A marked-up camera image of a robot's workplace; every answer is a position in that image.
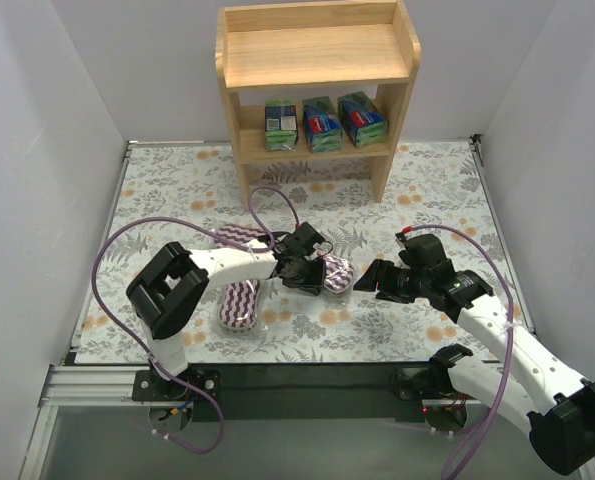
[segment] zigzag patterned object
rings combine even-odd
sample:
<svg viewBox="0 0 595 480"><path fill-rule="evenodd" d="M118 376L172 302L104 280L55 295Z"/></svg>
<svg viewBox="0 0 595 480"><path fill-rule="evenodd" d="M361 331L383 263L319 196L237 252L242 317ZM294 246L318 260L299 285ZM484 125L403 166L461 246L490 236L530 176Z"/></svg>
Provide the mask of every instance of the zigzag patterned object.
<svg viewBox="0 0 595 480"><path fill-rule="evenodd" d="M233 242L246 243L264 235L258 228L246 228L239 225L226 224L215 231L221 237ZM215 246L225 247L226 244L215 240ZM324 257L326 272L324 289L331 293L341 294L348 290L353 283L354 271L350 262L330 253L319 251ZM219 321L222 327L234 332L245 332L257 323L257 299L261 290L259 280L232 283L226 287L224 302L219 309Z"/></svg>

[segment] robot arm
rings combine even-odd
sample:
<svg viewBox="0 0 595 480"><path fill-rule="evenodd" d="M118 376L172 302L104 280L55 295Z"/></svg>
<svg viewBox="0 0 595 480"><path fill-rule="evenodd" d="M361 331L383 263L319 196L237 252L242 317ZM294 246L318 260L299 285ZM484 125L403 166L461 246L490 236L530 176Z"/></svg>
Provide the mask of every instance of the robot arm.
<svg viewBox="0 0 595 480"><path fill-rule="evenodd" d="M158 362L172 375L188 368L182 329L203 293L245 280L279 277L284 286L319 295L324 282L324 260L314 256L315 246L325 241L304 222L292 234L275 234L275 247L267 236L252 240L249 251L235 248L188 251L179 242L165 245L126 289L141 320L148 346Z"/></svg>
<svg viewBox="0 0 595 480"><path fill-rule="evenodd" d="M492 288L476 273L456 272L432 234L407 239L400 259L407 265L375 260L356 283L377 298L412 303L427 298L453 322L483 343L497 358L506 353L507 329L514 329L511 374L499 413L530 439L554 471L570 474L595 456L595 382L568 367L521 325L507 325L506 311ZM459 391L490 406L500 374L475 360L465 347L441 349L430 361L429 381L444 393Z"/></svg>

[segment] boxed product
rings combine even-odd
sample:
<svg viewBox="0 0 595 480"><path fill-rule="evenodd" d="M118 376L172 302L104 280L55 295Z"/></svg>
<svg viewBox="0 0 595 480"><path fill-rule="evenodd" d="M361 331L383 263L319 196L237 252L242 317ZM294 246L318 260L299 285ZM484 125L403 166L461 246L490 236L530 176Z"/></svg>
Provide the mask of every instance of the boxed product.
<svg viewBox="0 0 595 480"><path fill-rule="evenodd" d="M344 130L356 147L364 147L386 139L386 119L364 92L339 97L338 113Z"/></svg>
<svg viewBox="0 0 595 480"><path fill-rule="evenodd" d="M304 106L304 130L312 153L341 148L341 123L328 97L309 98Z"/></svg>
<svg viewBox="0 0 595 480"><path fill-rule="evenodd" d="M269 100L265 108L266 150L294 150L297 131L297 109L292 100Z"/></svg>

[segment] gray wall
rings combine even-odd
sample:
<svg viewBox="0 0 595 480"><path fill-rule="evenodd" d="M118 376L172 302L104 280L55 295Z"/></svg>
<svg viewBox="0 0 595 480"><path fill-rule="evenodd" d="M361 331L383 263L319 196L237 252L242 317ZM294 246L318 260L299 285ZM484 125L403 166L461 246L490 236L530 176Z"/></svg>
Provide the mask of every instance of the gray wall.
<svg viewBox="0 0 595 480"><path fill-rule="evenodd" d="M123 151L50 2L0 0L0 479L67 349Z"/></svg>
<svg viewBox="0 0 595 480"><path fill-rule="evenodd" d="M52 2L124 138L162 141L228 138L215 77L217 8L277 3ZM423 61L404 136L483 132L554 3L407 0Z"/></svg>
<svg viewBox="0 0 595 480"><path fill-rule="evenodd" d="M595 0L558 0L483 156L540 339L595 378Z"/></svg>

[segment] leaf pattern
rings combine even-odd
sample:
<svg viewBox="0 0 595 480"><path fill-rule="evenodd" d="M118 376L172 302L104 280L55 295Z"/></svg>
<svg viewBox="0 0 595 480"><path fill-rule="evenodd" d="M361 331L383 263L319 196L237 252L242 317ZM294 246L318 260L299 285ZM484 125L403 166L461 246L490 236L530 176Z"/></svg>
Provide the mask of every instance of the leaf pattern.
<svg viewBox="0 0 595 480"><path fill-rule="evenodd" d="M377 256L397 261L395 232L410 224L451 225L476 238L511 282L474 160L466 142L416 143L400 147L381 204L372 197L365 159L251 165L253 179L279 185L337 255L361 271ZM282 198L260 192L255 210L270 228L292 229ZM147 216L182 218L214 230L224 223L252 226L241 203L229 146L139 147L132 151L111 232ZM490 268L467 242L439 232L457 269L471 269L493 286ZM99 288L113 312L140 336L142 329L125 297L130 281L167 242L192 249L212 241L182 226L140 225L119 237L100 267ZM488 352L470 335L432 310L428 302L399 305L352 292L312 298L278 280L264 282L257 326L237 334L217 322L223 291L205 292L183 330L189 362L361 362L426 360L453 342ZM521 309L518 321L523 321ZM87 309L76 362L143 363L139 347L104 315L96 302Z"/></svg>

